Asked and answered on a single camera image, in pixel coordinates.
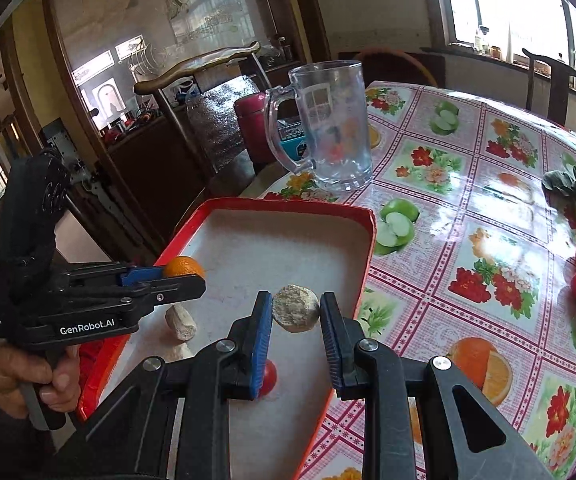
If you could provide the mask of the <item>person's left hand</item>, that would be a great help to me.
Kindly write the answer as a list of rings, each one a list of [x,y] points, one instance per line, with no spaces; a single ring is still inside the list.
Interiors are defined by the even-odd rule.
[[[39,397],[50,410],[71,413],[79,396],[79,346],[65,349],[55,368],[43,358],[14,348],[0,339],[0,408],[16,419],[25,418],[28,408],[21,385],[41,385]]]

